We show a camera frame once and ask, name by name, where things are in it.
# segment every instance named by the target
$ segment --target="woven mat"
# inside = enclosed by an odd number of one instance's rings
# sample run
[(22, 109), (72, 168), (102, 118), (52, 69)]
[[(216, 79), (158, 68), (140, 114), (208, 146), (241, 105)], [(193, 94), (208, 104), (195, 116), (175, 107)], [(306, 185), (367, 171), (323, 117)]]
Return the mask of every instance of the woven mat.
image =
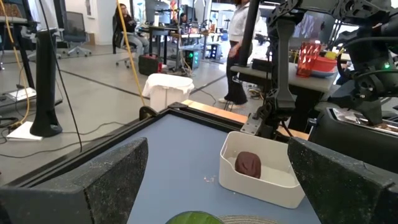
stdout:
[(272, 220), (250, 215), (226, 215), (219, 218), (224, 224), (278, 224)]

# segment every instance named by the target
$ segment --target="person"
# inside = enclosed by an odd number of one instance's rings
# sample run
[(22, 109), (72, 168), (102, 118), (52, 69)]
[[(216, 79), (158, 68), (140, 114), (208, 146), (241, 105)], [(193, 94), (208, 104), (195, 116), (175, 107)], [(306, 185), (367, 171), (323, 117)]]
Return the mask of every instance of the person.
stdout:
[(181, 13), (180, 15), (180, 25), (183, 23), (187, 23), (187, 15), (185, 13)]
[[(228, 37), (231, 49), (229, 50), (226, 62), (226, 76), (228, 81), (228, 93), (224, 98), (219, 99), (220, 103), (232, 102), (228, 108), (240, 109), (248, 101), (244, 93), (243, 86), (240, 82), (234, 81), (237, 72), (231, 71), (231, 67), (239, 62), (239, 49), (242, 46), (244, 28), (246, 25), (246, 18), (249, 12), (250, 0), (234, 0), (236, 10), (232, 16), (229, 25)], [(260, 19), (260, 12), (257, 12), (256, 23)]]
[[(122, 15), (123, 15), (123, 20), (124, 20), (124, 25), (126, 26), (126, 31), (129, 33), (133, 33), (132, 35), (127, 36), (129, 43), (132, 43), (136, 46), (137, 55), (148, 54), (149, 53), (149, 41), (145, 37), (141, 37), (135, 32), (137, 23), (129, 15), (126, 5), (120, 4), (120, 8), (122, 10)], [(116, 8), (115, 16), (118, 21), (119, 30), (123, 30), (118, 8)]]

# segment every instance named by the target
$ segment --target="white shirt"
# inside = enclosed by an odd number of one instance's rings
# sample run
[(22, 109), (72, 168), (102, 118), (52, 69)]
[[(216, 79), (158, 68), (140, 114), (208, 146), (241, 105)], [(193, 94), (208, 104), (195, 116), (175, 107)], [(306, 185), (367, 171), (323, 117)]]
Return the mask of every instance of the white shirt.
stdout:
[[(234, 15), (231, 19), (231, 24), (229, 25), (228, 29), (229, 40), (237, 42), (243, 40), (244, 28), (246, 26), (246, 19), (248, 18), (249, 5), (250, 2), (246, 3), (244, 6), (240, 5), (236, 7)], [(256, 24), (259, 19), (260, 19), (260, 12), (257, 11)]]

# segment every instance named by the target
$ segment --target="white trash can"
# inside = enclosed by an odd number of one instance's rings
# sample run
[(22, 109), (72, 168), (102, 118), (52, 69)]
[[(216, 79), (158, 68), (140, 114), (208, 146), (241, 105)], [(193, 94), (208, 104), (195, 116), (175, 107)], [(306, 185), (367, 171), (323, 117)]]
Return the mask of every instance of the white trash can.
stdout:
[(142, 95), (150, 97), (150, 107), (161, 111), (175, 102), (183, 102), (195, 86), (187, 77), (154, 73), (150, 75)]

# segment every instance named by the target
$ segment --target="white cloth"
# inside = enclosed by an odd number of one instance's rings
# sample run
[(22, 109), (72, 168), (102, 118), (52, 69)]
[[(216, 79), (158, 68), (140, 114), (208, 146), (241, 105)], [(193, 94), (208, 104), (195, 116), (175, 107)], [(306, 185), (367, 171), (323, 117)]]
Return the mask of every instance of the white cloth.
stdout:
[[(246, 26), (246, 19), (248, 17), (250, 2), (244, 6), (238, 6), (234, 12), (234, 16), (231, 19), (231, 23), (228, 29), (229, 40), (241, 41), (243, 40), (244, 28)], [(257, 11), (256, 24), (260, 19), (260, 12)]]
[(142, 91), (142, 95), (149, 96), (151, 89), (155, 86), (162, 86), (164, 88), (175, 88), (178, 90), (182, 90), (183, 94), (191, 92), (195, 87), (191, 78), (154, 73), (148, 77), (145, 83), (144, 90)]

